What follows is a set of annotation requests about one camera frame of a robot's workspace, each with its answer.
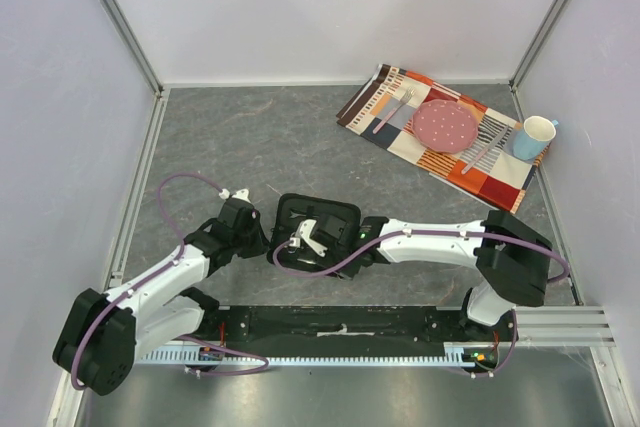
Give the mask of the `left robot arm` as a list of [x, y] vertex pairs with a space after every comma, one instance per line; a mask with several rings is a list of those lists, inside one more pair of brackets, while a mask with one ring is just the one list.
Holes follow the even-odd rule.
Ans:
[[79, 388], [104, 396], [134, 363], [182, 335], [208, 340], [219, 329], [218, 302], [197, 288], [234, 258], [265, 254], [260, 214], [240, 190], [165, 259], [103, 293], [88, 288], [71, 307], [53, 349], [55, 364]]

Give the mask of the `black zipper tool case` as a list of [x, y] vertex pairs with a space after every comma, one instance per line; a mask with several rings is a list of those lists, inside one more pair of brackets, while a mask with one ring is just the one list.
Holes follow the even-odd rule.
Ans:
[[355, 250], [359, 207], [345, 202], [286, 193], [280, 197], [267, 260], [295, 272], [315, 273]]

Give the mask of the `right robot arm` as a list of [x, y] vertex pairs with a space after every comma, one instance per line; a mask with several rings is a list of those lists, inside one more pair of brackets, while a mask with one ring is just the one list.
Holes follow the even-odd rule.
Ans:
[[349, 242], [330, 244], [318, 223], [303, 236], [322, 267], [320, 273], [355, 275], [375, 263], [432, 262], [477, 270], [483, 278], [471, 289], [458, 315], [458, 328], [477, 341], [517, 306], [544, 305], [551, 243], [512, 214], [492, 210], [484, 220], [419, 224], [369, 217]]

